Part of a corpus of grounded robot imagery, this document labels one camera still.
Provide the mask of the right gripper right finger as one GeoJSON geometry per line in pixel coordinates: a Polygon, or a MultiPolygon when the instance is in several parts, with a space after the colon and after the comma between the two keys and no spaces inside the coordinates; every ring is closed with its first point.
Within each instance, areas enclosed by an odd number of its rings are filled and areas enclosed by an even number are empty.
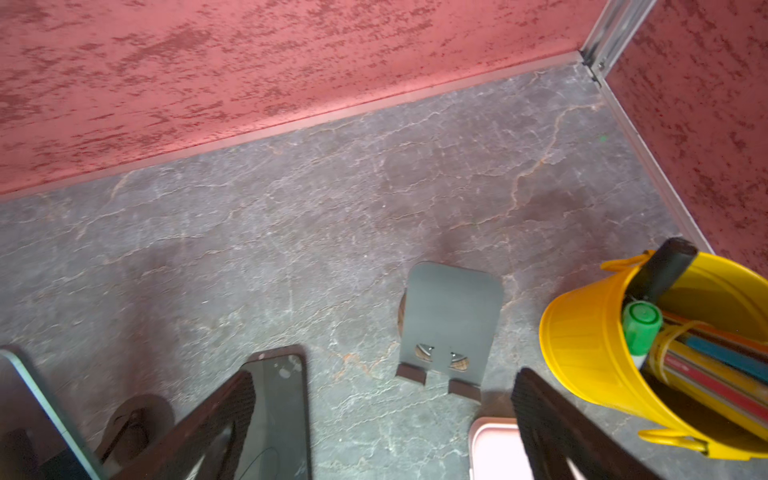
{"type": "Polygon", "coordinates": [[[535,479],[656,479],[534,370],[515,378],[511,400],[535,479]]]}

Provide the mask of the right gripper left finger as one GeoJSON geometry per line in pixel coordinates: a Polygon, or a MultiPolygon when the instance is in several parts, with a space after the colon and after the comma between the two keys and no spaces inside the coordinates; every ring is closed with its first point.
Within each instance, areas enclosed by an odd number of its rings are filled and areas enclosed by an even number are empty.
{"type": "Polygon", "coordinates": [[[240,370],[116,479],[232,479],[242,455],[256,393],[252,376],[240,370]]]}

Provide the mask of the black phone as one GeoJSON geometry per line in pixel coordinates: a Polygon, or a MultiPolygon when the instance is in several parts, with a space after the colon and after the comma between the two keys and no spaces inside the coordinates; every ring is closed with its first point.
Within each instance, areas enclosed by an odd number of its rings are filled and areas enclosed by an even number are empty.
{"type": "Polygon", "coordinates": [[[32,362],[10,345],[1,348],[1,477],[108,477],[32,362]]]}
{"type": "Polygon", "coordinates": [[[305,350],[295,344],[252,354],[256,403],[237,479],[310,479],[309,402],[305,350]]]}

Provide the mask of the round base phone stand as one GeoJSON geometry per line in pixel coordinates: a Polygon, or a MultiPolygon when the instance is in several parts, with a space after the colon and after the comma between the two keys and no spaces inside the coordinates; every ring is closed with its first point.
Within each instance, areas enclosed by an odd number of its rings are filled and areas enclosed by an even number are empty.
{"type": "Polygon", "coordinates": [[[131,397],[108,420],[95,455],[107,469],[125,467],[174,425],[175,414],[165,398],[155,394],[131,397]]]}

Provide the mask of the wooden base grey phone stand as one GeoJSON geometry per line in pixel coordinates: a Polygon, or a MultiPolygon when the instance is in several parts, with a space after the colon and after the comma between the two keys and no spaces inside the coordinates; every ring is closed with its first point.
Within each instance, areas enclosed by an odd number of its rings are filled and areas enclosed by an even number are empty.
{"type": "Polygon", "coordinates": [[[485,272],[420,262],[409,271],[398,308],[395,375],[424,385],[448,377],[448,392],[479,403],[504,298],[501,281],[485,272]]]}

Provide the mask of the yellow metal bucket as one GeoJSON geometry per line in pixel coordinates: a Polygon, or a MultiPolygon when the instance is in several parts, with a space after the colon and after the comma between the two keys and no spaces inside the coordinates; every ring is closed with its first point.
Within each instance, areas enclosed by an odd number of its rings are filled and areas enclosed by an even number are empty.
{"type": "MultiPolygon", "coordinates": [[[[638,436],[711,459],[764,459],[767,443],[635,367],[621,328],[625,290],[648,253],[602,264],[609,277],[564,293],[546,308],[539,340],[547,366],[577,397],[656,423],[638,436]]],[[[686,320],[767,341],[767,280],[726,258],[701,253],[660,300],[686,320]]]]}

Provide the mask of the green capped marker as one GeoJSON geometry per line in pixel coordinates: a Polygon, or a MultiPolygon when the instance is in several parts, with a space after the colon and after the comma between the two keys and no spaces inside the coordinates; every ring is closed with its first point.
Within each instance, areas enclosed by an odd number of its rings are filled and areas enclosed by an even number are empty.
{"type": "Polygon", "coordinates": [[[647,301],[628,302],[622,310],[622,330],[634,366],[640,370],[664,323],[658,307],[647,301]]]}

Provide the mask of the bundle of coloured pencils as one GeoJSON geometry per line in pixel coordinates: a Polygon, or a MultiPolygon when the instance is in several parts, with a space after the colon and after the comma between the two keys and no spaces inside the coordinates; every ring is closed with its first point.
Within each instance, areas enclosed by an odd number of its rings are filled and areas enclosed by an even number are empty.
{"type": "Polygon", "coordinates": [[[767,438],[767,343],[664,313],[645,369],[664,385],[767,438]]]}

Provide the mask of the black marker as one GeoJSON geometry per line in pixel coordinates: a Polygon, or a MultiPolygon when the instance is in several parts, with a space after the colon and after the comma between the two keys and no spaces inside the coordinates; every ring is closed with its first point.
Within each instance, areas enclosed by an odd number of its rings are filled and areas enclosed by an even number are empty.
{"type": "Polygon", "coordinates": [[[628,284],[623,303],[646,301],[655,304],[687,271],[699,249],[689,240],[665,240],[640,267],[628,284]]]}

